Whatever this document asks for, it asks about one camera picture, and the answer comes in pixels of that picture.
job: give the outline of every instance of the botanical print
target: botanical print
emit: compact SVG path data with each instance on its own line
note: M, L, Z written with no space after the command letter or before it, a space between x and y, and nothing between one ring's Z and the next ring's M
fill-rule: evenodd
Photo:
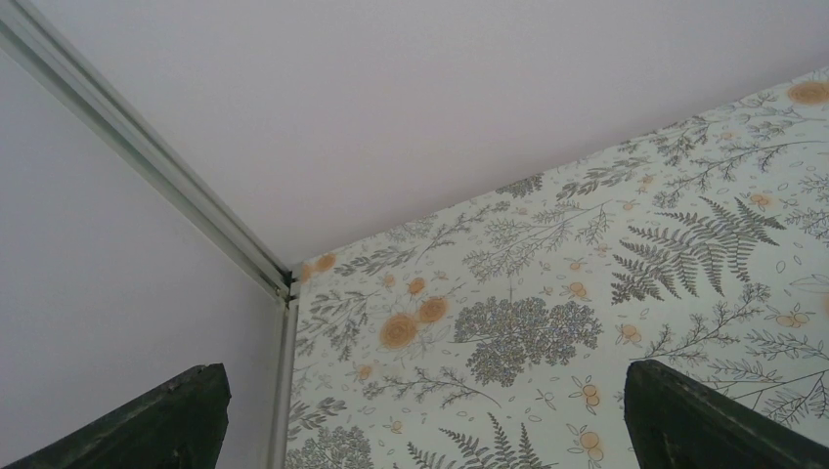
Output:
M334 417L338 412L345 410L345 402L337 401L334 398L325 398L317 403L313 411L308 411L308 405L302 401L295 400L290 405L290 416L288 417L287 439L296 440L297 435L304 430L320 428L329 417Z
M530 436L527 433L527 427L521 424L521 437L517 445L513 446L510 442L509 436L504 431L499 421L492 413L488 414L492 422L495 437L492 447L485 447L481 445L481 439L473 437L472 435L464 435L463 433L453 432L445 428L439 429L443 434L449 437L456 445L458 445L461 453L460 467L480 467L480 468L538 468L548 469L557 463L544 464L536 451L533 449L533 444L530 441ZM438 455L436 452L425 451L418 449L413 443L409 442L409 454L412 456L416 467L420 469L451 469L458 464L457 459L447 458L446 454Z
M490 297L460 312L454 343L475 344L466 367L477 382L506 387L527 363L567 364L576 344L595 349L601 331L593 310L574 301L547 309L541 298L512 303Z
M778 245L766 229L786 229L774 217L760 215L739 198L734 199L737 213L708 198L700 198L711 207L713 215L657 213L685 225L685 229L629 227L634 235L648 243L620 241L639 259L613 255L627 270L624 274L613 274L619 280L611 284L614 304L632 298L641 301L647 296L663 300L660 285L676 298L681 298L677 283L693 296L699 296L698 272L723 295L723 271L728 269L740 280L749 281L748 260L758 243Z
M514 198L526 197L527 195L542 189L543 177L544 174L536 174L527 179L522 179L521 181L516 181L500 189L496 189L495 193L507 192L511 193Z
M829 68L309 259L286 467L633 469L646 359L829 445L827 135Z

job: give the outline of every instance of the orange berry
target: orange berry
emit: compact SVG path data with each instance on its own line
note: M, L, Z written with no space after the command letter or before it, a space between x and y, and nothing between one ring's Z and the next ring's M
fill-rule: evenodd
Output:
M635 325L627 324L622 326L622 335L624 335L625 337L631 337L637 332L638 330L636 330Z
M795 320L789 318L788 316L778 316L777 323L782 325L783 327L791 327L792 324L795 323Z
M598 435L593 432L587 432L579 438L579 443L587 449L595 448L598 446Z
M300 283L307 283L308 280L310 280L311 277L314 275L314 271L315 271L314 266L311 266L309 264L303 264L302 265L302 277L300 277L299 282Z
M314 267L317 269L317 272L325 272L334 267L334 264L336 264L336 254L329 253L317 259L317 264Z
M367 364L364 364L360 366L360 368L358 368L357 373L361 380L369 379L369 377L371 376L371 367Z
M409 294L415 296L423 291L423 288L426 287L426 280L422 277L415 278L412 280L412 283L409 283Z
M588 456L590 457L590 459L592 459L594 461L600 461L600 460L604 459L604 453L601 452L601 449L599 449L599 448L591 448L588 451Z

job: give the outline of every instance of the ceiling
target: ceiling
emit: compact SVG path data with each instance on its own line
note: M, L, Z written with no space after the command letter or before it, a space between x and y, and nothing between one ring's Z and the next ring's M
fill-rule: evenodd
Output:
M33 0L288 265L829 64L824 0Z

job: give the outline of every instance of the orange flower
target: orange flower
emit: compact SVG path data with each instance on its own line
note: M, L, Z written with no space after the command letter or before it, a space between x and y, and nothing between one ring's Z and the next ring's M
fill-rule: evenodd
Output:
M302 277L300 277L300 283L307 283L308 280L314 275L314 266L303 264L302 265Z
M364 364L357 368L357 376L360 378L360 381L369 379L371 376L371 366Z
M829 83L807 81L789 88L789 99L799 105L822 105L829 103Z
M579 444L582 445L582 448L595 448L598 446L598 435L594 432L584 433L581 437L579 437Z
M409 283L409 294L412 296L419 295L423 288L426 287L426 280L422 277L415 278L412 283Z
M418 318L421 322L435 322L440 320L447 310L449 310L449 303L446 298L429 298L420 306Z
M585 401L591 407L595 407L599 403L598 389L592 384L588 384L582 388L582 393L585 395Z
M639 330L636 328L635 325L627 324L623 325L622 329L622 336L626 339L630 340L634 344L638 344L642 341L642 334L639 333Z
M325 256L317 259L317 265L315 266L317 272L325 272L330 270L330 268L334 267L336 264L336 254L328 253Z
M380 343L389 349L402 349L417 335L417 324L409 315L395 315L380 329Z
M755 193L749 198L752 202L758 204L758 206L766 206L771 203L771 199L761 193Z

